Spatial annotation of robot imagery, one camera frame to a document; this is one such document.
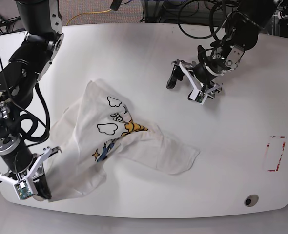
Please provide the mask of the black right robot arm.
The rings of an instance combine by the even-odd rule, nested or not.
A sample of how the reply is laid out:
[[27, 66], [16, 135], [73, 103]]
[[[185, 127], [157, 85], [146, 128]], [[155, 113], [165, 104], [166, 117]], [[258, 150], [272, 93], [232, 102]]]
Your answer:
[[50, 136], [39, 81], [62, 44], [62, 16], [57, 0], [19, 0], [16, 5], [27, 33], [0, 71], [0, 157], [8, 168], [0, 173], [0, 183], [11, 185], [20, 200], [50, 200], [43, 163], [60, 148], [46, 147], [41, 154], [30, 148]]

